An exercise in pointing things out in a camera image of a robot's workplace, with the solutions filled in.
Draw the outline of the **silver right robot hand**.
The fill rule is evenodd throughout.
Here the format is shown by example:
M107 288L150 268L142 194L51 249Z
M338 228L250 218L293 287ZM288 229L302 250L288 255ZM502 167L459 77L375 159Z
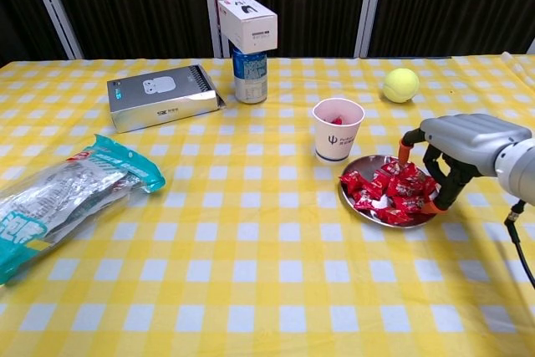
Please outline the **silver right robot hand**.
M401 138L398 162L404 165L421 142L428 144L425 168L440 186L422 213L447 211L475 177L496 177L505 192L534 204L534 138L528 128L485 114L425 119Z

